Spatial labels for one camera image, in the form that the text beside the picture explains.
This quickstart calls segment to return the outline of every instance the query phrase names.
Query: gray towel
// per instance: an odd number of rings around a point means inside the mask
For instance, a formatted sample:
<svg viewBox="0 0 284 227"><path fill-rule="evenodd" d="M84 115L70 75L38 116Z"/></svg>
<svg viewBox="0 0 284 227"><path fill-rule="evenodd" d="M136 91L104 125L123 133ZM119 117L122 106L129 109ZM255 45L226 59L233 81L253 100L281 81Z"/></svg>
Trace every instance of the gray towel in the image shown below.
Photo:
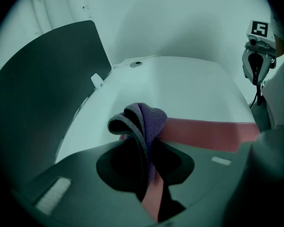
<svg viewBox="0 0 284 227"><path fill-rule="evenodd" d="M163 110L149 107L144 103L131 104L124 112L116 114L108 121L109 132L134 137L137 142L142 166L141 188L147 188L154 178L155 167L151 161L152 142L166 121L167 115Z"/></svg>

